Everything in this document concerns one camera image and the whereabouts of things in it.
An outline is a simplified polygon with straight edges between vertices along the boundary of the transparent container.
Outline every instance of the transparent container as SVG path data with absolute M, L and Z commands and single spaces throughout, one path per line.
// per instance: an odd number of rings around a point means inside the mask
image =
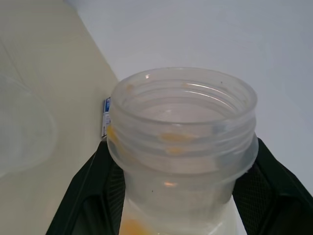
M 134 218 L 156 234 L 219 234 L 258 152 L 254 90 L 217 71 L 164 68 L 124 79 L 111 98 L 108 146 Z
M 0 74 L 0 176 L 47 160 L 56 132 L 45 105 L 22 84 Z

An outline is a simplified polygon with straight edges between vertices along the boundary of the black holder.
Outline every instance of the black holder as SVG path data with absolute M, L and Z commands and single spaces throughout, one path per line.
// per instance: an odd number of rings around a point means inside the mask
M 103 141 L 74 176 L 46 234 L 118 235 L 124 197 L 123 170 Z M 313 198 L 260 139 L 233 197 L 248 235 L 313 234 Z

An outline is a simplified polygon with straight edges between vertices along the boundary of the clear plastic cup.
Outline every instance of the clear plastic cup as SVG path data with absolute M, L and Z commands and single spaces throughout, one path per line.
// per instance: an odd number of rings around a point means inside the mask
M 56 125 L 29 89 L 0 74 L 0 176 L 45 161 L 56 144 Z
M 248 84 L 212 70 L 164 68 L 121 81 L 108 146 L 134 218 L 157 233 L 218 234 L 235 181 L 257 155 L 256 103 Z

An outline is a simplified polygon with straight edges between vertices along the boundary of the white wall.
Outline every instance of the white wall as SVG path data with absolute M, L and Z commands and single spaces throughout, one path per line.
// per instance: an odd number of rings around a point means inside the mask
M 119 79 L 168 66 L 237 76 L 257 135 L 313 194 L 312 0 L 68 0 Z

